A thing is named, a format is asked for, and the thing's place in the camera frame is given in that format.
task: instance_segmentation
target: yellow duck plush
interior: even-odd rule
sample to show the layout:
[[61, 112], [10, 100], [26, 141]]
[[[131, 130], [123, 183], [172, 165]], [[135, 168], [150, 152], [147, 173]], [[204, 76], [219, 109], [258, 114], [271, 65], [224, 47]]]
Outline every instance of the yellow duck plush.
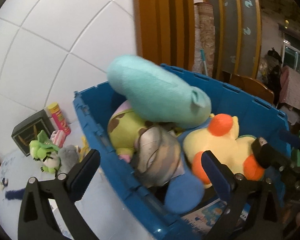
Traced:
[[210, 180], [201, 165], [201, 155], [210, 150], [216, 158], [234, 173], [241, 173], [247, 179], [259, 180], [264, 169], [256, 162], [251, 144], [255, 137], [239, 137], [239, 122], [236, 116], [217, 114], [207, 128], [191, 132], [183, 142], [188, 160], [192, 163], [192, 172], [206, 185]]

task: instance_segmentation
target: gray plush toy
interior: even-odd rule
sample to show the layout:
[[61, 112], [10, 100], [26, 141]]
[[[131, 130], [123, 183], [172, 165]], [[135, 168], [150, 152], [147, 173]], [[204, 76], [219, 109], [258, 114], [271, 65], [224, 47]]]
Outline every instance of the gray plush toy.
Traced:
[[58, 156], [61, 159], [61, 166], [58, 173], [69, 173], [73, 166], [79, 162], [77, 148], [73, 145], [68, 145], [59, 150]]

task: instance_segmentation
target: window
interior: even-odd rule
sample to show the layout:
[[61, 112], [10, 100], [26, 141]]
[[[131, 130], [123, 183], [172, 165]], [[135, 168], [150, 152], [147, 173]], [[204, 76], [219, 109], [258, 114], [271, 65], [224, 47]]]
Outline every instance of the window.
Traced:
[[283, 54], [283, 66], [288, 65], [300, 74], [300, 51], [286, 43]]

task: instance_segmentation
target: blue plastic bin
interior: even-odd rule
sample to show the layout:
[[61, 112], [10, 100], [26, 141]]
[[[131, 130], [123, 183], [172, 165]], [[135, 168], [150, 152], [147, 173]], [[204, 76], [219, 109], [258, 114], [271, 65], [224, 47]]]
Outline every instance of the blue plastic bin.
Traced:
[[[290, 156], [290, 145], [278, 137], [279, 130], [289, 130], [285, 113], [229, 84], [181, 68], [162, 67], [191, 86], [205, 91], [211, 98], [214, 114], [236, 115], [239, 118], [240, 135], [262, 136], [274, 148]], [[75, 111], [90, 147], [100, 152], [105, 175], [124, 204], [156, 239], [200, 239], [190, 225], [179, 216], [167, 212], [138, 182], [129, 164], [118, 159], [106, 131], [111, 115], [125, 100], [124, 96], [114, 92], [108, 82], [75, 92]], [[277, 190], [281, 192], [282, 185], [277, 185]]]

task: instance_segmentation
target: snack can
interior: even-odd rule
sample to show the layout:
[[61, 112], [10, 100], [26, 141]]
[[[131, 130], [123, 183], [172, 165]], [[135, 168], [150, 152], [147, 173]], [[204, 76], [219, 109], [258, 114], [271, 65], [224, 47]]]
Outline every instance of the snack can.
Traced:
[[57, 102], [53, 102], [47, 108], [50, 111], [52, 118], [56, 122], [58, 128], [60, 130], [63, 130], [66, 135], [69, 135], [71, 133], [71, 129], [68, 126], [66, 119], [63, 117], [59, 104]]

